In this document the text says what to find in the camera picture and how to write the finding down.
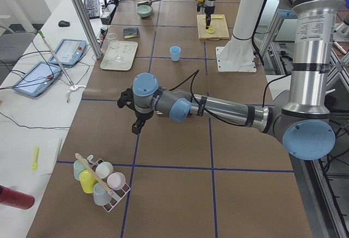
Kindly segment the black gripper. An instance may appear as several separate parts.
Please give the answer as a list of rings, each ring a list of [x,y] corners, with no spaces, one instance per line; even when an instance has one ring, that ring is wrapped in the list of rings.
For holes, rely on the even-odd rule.
[[[200,12],[201,8],[204,9],[204,13],[206,14],[205,23],[206,29],[209,29],[211,22],[211,15],[214,14],[215,9],[215,1],[204,0],[203,2],[197,2],[197,12]]]
[[[124,106],[127,106],[129,109],[134,111],[137,118],[137,120],[132,124],[132,128],[131,128],[131,131],[134,134],[140,134],[142,128],[145,125],[145,122],[148,119],[150,119],[154,114],[153,110],[149,112],[147,111],[146,113],[141,113],[136,110],[134,94],[131,88],[128,88],[121,93],[120,98],[117,100],[117,106],[119,108],[123,108]]]

